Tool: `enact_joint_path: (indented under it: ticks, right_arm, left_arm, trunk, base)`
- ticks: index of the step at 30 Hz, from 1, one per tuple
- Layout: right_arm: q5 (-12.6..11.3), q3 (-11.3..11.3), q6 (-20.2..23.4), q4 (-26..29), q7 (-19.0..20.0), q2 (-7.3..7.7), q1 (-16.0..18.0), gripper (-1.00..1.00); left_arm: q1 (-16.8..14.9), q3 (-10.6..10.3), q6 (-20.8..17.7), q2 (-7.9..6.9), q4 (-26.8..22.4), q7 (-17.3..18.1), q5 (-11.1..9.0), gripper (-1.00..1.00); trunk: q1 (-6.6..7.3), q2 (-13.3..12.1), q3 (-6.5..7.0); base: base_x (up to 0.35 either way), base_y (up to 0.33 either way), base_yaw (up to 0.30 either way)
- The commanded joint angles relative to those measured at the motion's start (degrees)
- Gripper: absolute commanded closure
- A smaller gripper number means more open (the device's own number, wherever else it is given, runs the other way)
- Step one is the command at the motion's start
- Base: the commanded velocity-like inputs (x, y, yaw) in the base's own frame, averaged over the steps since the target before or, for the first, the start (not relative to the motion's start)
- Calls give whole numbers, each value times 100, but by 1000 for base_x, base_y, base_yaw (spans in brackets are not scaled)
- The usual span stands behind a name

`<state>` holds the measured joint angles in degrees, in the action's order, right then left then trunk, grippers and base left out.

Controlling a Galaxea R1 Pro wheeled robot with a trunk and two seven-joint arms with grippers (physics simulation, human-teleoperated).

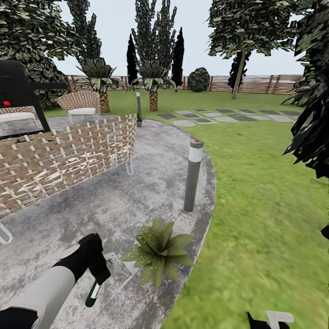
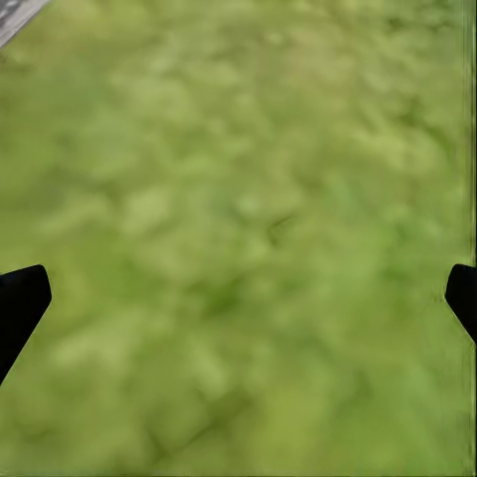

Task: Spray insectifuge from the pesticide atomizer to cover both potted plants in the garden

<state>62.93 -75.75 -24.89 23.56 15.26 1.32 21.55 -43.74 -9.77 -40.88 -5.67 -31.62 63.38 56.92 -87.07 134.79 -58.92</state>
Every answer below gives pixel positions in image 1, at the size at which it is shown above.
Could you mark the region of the insectifuge atomizer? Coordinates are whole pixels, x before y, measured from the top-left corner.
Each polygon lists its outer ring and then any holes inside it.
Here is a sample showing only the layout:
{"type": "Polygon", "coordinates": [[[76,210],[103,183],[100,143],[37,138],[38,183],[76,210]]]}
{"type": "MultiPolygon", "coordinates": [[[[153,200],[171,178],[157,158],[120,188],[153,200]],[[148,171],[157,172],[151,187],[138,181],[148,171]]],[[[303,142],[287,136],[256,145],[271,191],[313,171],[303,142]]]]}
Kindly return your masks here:
{"type": "Polygon", "coordinates": [[[93,284],[93,287],[85,301],[85,305],[90,308],[94,305],[101,289],[102,289],[103,284],[101,284],[100,286],[97,284],[97,282],[95,281],[93,284]]]}

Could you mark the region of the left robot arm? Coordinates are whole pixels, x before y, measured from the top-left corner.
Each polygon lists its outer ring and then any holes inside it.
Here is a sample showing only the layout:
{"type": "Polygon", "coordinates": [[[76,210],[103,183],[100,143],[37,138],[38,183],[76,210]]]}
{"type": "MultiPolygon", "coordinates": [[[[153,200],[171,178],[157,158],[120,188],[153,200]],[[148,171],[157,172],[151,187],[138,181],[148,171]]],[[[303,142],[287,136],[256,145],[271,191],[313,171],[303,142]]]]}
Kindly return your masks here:
{"type": "Polygon", "coordinates": [[[75,283],[89,268],[100,286],[111,276],[107,265],[120,273],[122,265],[114,252],[102,254],[102,240],[91,233],[66,250],[27,290],[0,309],[0,329],[50,329],[75,283]]]}

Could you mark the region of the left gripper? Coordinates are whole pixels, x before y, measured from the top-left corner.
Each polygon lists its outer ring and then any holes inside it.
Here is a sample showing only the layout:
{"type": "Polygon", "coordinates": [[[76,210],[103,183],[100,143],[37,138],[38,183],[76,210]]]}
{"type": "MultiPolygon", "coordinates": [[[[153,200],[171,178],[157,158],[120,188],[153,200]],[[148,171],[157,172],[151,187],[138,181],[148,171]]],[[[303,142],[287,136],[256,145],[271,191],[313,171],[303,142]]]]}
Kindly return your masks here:
{"type": "Polygon", "coordinates": [[[109,269],[106,266],[104,256],[102,256],[101,262],[93,267],[88,267],[91,274],[95,277],[97,284],[100,286],[106,279],[111,276],[109,269]]]}

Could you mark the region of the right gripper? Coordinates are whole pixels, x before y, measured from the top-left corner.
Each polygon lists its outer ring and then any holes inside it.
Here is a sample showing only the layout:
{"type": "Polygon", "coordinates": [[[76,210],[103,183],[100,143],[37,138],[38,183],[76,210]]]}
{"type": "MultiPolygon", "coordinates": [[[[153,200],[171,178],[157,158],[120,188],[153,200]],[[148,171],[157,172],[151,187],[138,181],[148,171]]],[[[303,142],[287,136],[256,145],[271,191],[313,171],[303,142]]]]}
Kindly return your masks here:
{"type": "MultiPolygon", "coordinates": [[[[248,315],[248,320],[250,324],[251,329],[271,329],[266,321],[259,321],[259,320],[253,320],[249,312],[247,312],[248,315]]],[[[288,325],[285,323],[279,323],[279,328],[280,329],[289,329],[288,325]]]]}

